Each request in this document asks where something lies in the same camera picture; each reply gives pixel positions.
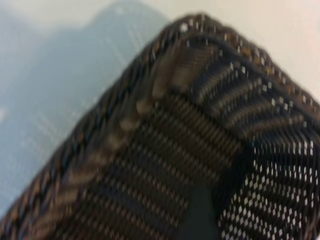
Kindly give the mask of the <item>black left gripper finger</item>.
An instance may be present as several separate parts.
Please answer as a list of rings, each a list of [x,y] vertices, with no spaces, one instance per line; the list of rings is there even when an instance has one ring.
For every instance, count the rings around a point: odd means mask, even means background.
[[[206,186],[197,186],[192,191],[186,219],[187,240],[217,240],[216,210],[212,193]]]

